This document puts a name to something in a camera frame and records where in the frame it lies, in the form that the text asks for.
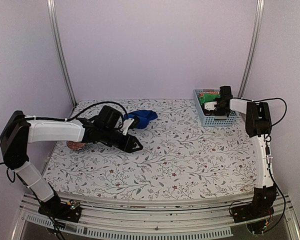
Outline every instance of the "leaf pattern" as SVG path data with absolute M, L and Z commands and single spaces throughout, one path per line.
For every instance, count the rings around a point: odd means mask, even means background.
M 157 112 L 158 119 L 147 128 L 129 130 L 143 150 L 130 154 L 88 143 L 74 151 L 60 141 L 44 173 L 55 190 L 135 200 L 213 198 L 253 190 L 255 156 L 240 117 L 230 127 L 202 127 L 192 100 L 117 102 L 128 112 Z M 81 101 L 73 114 L 93 103 Z M 81 117 L 97 115 L 101 107 Z

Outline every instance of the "plastic basket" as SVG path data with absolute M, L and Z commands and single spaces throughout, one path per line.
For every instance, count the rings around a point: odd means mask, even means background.
M 234 121 L 237 119 L 238 115 L 235 111 L 231 111 L 229 113 L 229 117 L 227 117 L 226 115 L 224 116 L 215 116 L 215 115 L 211 115 L 211 116 L 206 116 L 204 114 L 204 111 L 201 108 L 200 102 L 199 102 L 199 94 L 203 93 L 203 92 L 215 92 L 218 91 L 219 89 L 203 89 L 203 88 L 196 88 L 193 92 L 194 92 L 194 103 L 195 103 L 195 107 L 196 110 L 199 114 L 199 118 L 201 121 L 201 124 L 203 127 L 226 127 L 226 126 L 231 126 Z

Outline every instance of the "blue towel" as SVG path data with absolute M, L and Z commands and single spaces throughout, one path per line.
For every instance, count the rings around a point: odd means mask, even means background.
M 128 118 L 133 119 L 134 116 L 137 116 L 140 119 L 139 123 L 134 127 L 135 129 L 145 129 L 150 120 L 158 118 L 157 113 L 151 110 L 138 110 L 128 113 Z

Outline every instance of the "wall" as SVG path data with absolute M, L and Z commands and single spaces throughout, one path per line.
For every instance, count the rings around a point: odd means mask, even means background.
M 0 0 L 0 133 L 15 110 L 51 117 L 71 111 L 45 0 Z M 52 146 L 29 146 L 39 170 Z M 0 166 L 0 240 L 10 238 L 24 190 L 18 180 L 11 184 Z
M 246 98 L 282 97 L 286 118 L 272 131 L 273 171 L 279 186 L 289 194 L 300 223 L 300 0 L 265 1 L 261 32 Z M 272 102 L 273 121 L 284 111 Z
M 191 99 L 245 68 L 256 0 L 56 1 L 77 99 Z

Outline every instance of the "white vent grille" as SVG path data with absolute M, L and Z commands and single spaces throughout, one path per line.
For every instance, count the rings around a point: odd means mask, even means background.
M 27 221 L 40 226 L 53 229 L 52 222 L 43 217 L 31 213 L 27 214 Z M 65 230 L 69 234 L 90 237 L 99 240 L 213 240 L 232 237 L 230 227 L 224 227 L 214 230 L 197 231 L 192 233 L 128 233 L 119 231 L 98 230 L 92 227 L 76 226 L 76 232 Z

